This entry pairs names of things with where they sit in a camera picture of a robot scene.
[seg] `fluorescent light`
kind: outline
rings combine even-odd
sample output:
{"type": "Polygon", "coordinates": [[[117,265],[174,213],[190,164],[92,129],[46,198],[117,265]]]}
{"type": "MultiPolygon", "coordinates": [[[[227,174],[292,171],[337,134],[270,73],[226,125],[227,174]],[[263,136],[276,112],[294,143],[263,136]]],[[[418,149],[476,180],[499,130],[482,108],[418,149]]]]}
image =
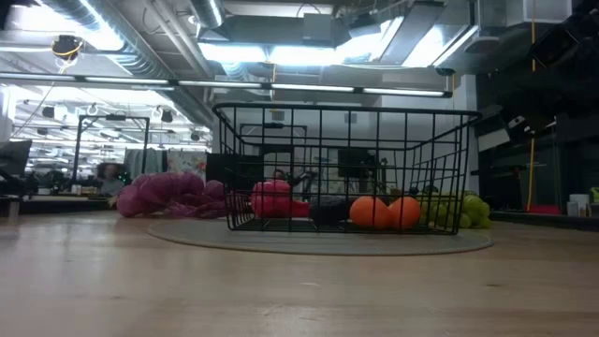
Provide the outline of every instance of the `fluorescent light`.
{"type": "Polygon", "coordinates": [[[332,48],[314,47],[275,47],[269,61],[282,66],[330,66],[342,60],[332,48]]]}
{"type": "Polygon", "coordinates": [[[87,76],[86,80],[90,82],[100,83],[126,83],[126,84],[168,84],[168,80],[153,80],[153,79],[128,79],[128,78],[110,78],[110,77],[93,77],[87,76]]]}
{"type": "Polygon", "coordinates": [[[265,62],[266,53],[260,46],[198,43],[207,60],[217,62],[265,62]]]}
{"type": "Polygon", "coordinates": [[[426,67],[439,58],[443,52],[443,32],[437,26],[433,26],[414,47],[402,66],[426,67]]]}
{"type": "Polygon", "coordinates": [[[40,162],[61,162],[61,163],[68,163],[67,159],[64,158],[35,158],[36,161],[40,161],[40,162]]]}
{"type": "Polygon", "coordinates": [[[133,90],[175,91],[175,87],[163,87],[155,85],[132,85],[133,90]]]}
{"type": "Polygon", "coordinates": [[[461,45],[466,43],[476,32],[478,31],[478,26],[474,25],[463,37],[461,37],[456,43],[454,43],[451,47],[449,47],[446,52],[444,52],[436,61],[432,63],[433,66],[440,66],[451,54],[456,52],[461,45]]]}
{"type": "Polygon", "coordinates": [[[387,29],[383,29],[384,27],[383,25],[381,25],[381,31],[385,31],[385,33],[383,33],[383,37],[381,37],[381,41],[379,42],[378,46],[371,53],[370,61],[379,60],[381,56],[383,56],[383,53],[387,50],[387,47],[389,46],[389,43],[391,43],[391,40],[393,39],[393,37],[395,37],[397,31],[402,26],[402,23],[403,17],[397,17],[388,24],[387,29]]]}
{"type": "Polygon", "coordinates": [[[444,92],[440,92],[440,91],[384,89],[384,88],[364,88],[364,94],[413,95],[413,96],[429,96],[429,97],[443,97],[445,95],[444,92]]]}
{"type": "Polygon", "coordinates": [[[67,75],[51,74],[26,74],[0,72],[0,79],[7,80],[31,80],[31,81],[74,81],[75,77],[67,75]]]}
{"type": "MultiPolygon", "coordinates": [[[[41,143],[41,144],[55,144],[55,145],[63,145],[63,146],[73,146],[77,144],[76,140],[65,140],[65,139],[11,139],[11,141],[19,141],[19,140],[31,140],[33,143],[41,143]]],[[[115,148],[120,149],[143,149],[143,143],[130,143],[130,142],[121,142],[121,141],[91,141],[91,140],[82,140],[80,145],[84,146],[114,146],[115,148]]],[[[158,146],[163,145],[167,149],[192,149],[204,151],[208,149],[204,145],[200,144],[168,144],[168,143],[149,143],[148,149],[157,149],[158,146]]],[[[67,163],[68,160],[64,158],[38,158],[38,161],[62,161],[67,163]]]]}
{"type": "Polygon", "coordinates": [[[239,81],[179,81],[180,85],[202,86],[202,87],[221,87],[221,88],[240,88],[240,89],[260,89],[260,83],[239,82],[239,81]]]}
{"type": "Polygon", "coordinates": [[[332,86],[332,85],[282,84],[282,83],[273,83],[272,89],[327,91],[327,92],[334,92],[334,93],[352,93],[352,92],[354,92],[353,87],[332,86]]]}
{"type": "MultiPolygon", "coordinates": [[[[136,128],[128,128],[128,129],[122,129],[121,131],[123,131],[123,132],[146,132],[145,128],[143,130],[136,129],[136,128]]],[[[168,130],[150,129],[150,133],[168,133],[168,130]]]]}

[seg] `computer monitor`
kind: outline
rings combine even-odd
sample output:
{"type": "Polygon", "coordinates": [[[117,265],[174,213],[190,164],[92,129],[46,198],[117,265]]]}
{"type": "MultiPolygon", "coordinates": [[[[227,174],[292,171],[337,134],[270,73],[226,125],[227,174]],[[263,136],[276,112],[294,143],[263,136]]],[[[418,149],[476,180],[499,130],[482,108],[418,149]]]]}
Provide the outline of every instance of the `computer monitor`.
{"type": "Polygon", "coordinates": [[[25,173],[31,143],[31,140],[0,143],[0,171],[3,177],[21,176],[25,173]]]}

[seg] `lamp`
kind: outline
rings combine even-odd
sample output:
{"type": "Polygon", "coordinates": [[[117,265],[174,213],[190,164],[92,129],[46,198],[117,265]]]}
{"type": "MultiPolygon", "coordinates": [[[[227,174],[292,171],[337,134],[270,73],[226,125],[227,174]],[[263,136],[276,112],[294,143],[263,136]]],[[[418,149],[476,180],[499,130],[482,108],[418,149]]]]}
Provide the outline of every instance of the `lamp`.
{"type": "Polygon", "coordinates": [[[164,123],[172,123],[172,110],[163,110],[160,120],[164,123]]]}
{"type": "Polygon", "coordinates": [[[41,115],[46,118],[54,118],[54,107],[44,107],[41,110],[41,115]]]}

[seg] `desk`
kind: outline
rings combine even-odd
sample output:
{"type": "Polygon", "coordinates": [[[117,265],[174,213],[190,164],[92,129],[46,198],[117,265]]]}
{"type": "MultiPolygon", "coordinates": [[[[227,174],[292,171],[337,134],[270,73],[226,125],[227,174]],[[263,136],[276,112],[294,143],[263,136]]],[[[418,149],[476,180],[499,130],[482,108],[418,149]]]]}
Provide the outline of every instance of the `desk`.
{"type": "Polygon", "coordinates": [[[19,214],[51,214],[62,212],[105,211],[110,208],[107,200],[90,200],[87,197],[33,196],[21,203],[19,214]]]}

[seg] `ceiling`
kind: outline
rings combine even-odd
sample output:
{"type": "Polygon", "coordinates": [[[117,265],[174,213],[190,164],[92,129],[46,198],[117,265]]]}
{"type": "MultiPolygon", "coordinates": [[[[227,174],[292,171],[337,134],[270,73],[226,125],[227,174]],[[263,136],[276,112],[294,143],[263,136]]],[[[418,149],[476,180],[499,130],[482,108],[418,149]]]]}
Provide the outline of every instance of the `ceiling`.
{"type": "MultiPolygon", "coordinates": [[[[43,3],[49,3],[46,0],[40,0],[43,3]]],[[[148,52],[155,57],[160,66],[163,66],[171,78],[176,79],[207,79],[213,78],[227,80],[227,73],[220,63],[214,61],[190,62],[189,55],[185,56],[182,52],[182,46],[185,53],[189,53],[189,48],[185,48],[183,38],[196,43],[197,27],[190,19],[191,10],[188,0],[162,0],[169,10],[176,16],[178,24],[183,28],[186,37],[182,37],[172,22],[167,23],[167,29],[173,31],[177,37],[177,42],[173,41],[172,36],[165,31],[165,26],[161,26],[160,18],[156,18],[146,5],[154,0],[109,0],[107,7],[112,8],[111,15],[118,16],[112,18],[120,21],[120,24],[130,27],[132,30],[133,41],[136,45],[147,46],[148,52]]],[[[311,4],[302,4],[297,0],[223,0],[222,5],[228,18],[231,17],[285,17],[294,19],[296,16],[303,16],[305,13],[331,14],[344,22],[353,21],[358,14],[376,9],[378,12],[374,17],[381,21],[386,20],[386,11],[391,12],[389,8],[399,8],[395,11],[396,15],[407,13],[406,8],[412,6],[414,0],[313,0],[311,4]]],[[[495,1],[480,0],[476,2],[477,7],[471,7],[469,0],[446,0],[446,7],[440,16],[434,21],[434,26],[425,35],[419,44],[412,50],[412,59],[424,59],[430,57],[431,53],[438,51],[431,48],[447,48],[453,43],[453,38],[461,34],[465,28],[472,25],[474,18],[481,30],[476,35],[469,38],[468,41],[477,36],[493,33],[496,36],[508,36],[501,40],[500,51],[502,54],[510,54],[510,57],[517,57],[519,48],[525,49],[529,41],[525,41],[529,31],[526,24],[512,24],[508,26],[505,23],[497,23],[496,18],[505,17],[505,8],[497,7],[495,1]],[[484,18],[478,18],[480,13],[485,13],[484,18]]],[[[50,45],[59,35],[81,35],[81,28],[73,22],[64,19],[60,14],[49,11],[47,8],[16,8],[11,16],[10,25],[7,30],[0,32],[0,71],[16,72],[35,72],[35,73],[58,73],[64,65],[64,61],[57,60],[51,53],[50,45]]],[[[66,74],[76,75],[98,75],[98,76],[131,76],[129,70],[125,69],[116,60],[118,51],[111,53],[98,52],[96,46],[103,45],[103,41],[97,40],[97,37],[83,35],[86,41],[77,63],[65,69],[66,74]]],[[[199,53],[199,57],[192,57],[202,61],[201,50],[195,45],[194,52],[199,53]]],[[[485,72],[495,68],[501,63],[509,61],[509,57],[490,57],[490,53],[467,54],[461,46],[442,64],[443,67],[452,67],[460,73],[485,72]]],[[[371,86],[371,87],[398,87],[415,88],[425,90],[446,90],[446,78],[439,76],[431,67],[410,67],[405,68],[401,65],[387,63],[383,59],[374,62],[360,62],[355,64],[344,64],[336,66],[275,66],[262,63],[246,64],[249,74],[260,81],[277,81],[282,83],[298,84],[322,84],[322,85],[349,85],[349,86],[371,86]]],[[[98,109],[97,115],[107,115],[110,113],[124,113],[127,116],[149,117],[151,118],[152,132],[150,143],[154,147],[159,144],[172,143],[176,148],[177,144],[196,145],[197,149],[210,148],[212,145],[211,133],[206,128],[212,128],[210,121],[211,115],[204,112],[199,116],[199,112],[190,109],[188,102],[178,101],[173,98],[174,95],[161,91],[152,90],[123,90],[119,88],[106,86],[104,88],[90,88],[85,85],[75,87],[50,87],[48,83],[39,85],[12,85],[12,92],[18,101],[16,110],[16,127],[26,125],[20,132],[20,138],[35,139],[63,139],[73,140],[74,131],[70,128],[61,130],[61,126],[73,127],[77,124],[77,115],[91,109],[98,109]],[[60,107],[58,110],[66,111],[69,118],[58,120],[43,117],[41,109],[37,108],[39,101],[50,91],[45,100],[45,105],[60,107]],[[170,124],[160,121],[160,111],[172,110],[173,122],[170,124]],[[37,133],[41,126],[48,127],[49,135],[42,137],[37,133]],[[192,141],[192,131],[201,131],[201,140],[192,141]]],[[[185,95],[192,98],[192,105],[202,106],[206,111],[210,106],[223,101],[264,101],[274,100],[277,102],[321,102],[321,103],[347,103],[371,106],[379,98],[376,95],[350,95],[335,93],[317,93],[300,91],[277,91],[262,95],[261,93],[246,90],[203,90],[199,88],[185,89],[185,95]]],[[[135,129],[139,125],[134,122],[126,122],[125,125],[117,125],[114,122],[104,122],[106,128],[135,129]]],[[[125,142],[136,142],[140,140],[142,133],[119,131],[120,140],[125,142]]],[[[100,134],[99,130],[90,129],[85,133],[89,140],[93,141],[114,141],[107,139],[100,134]]],[[[110,155],[117,155],[121,158],[124,151],[115,150],[110,155]]]]}

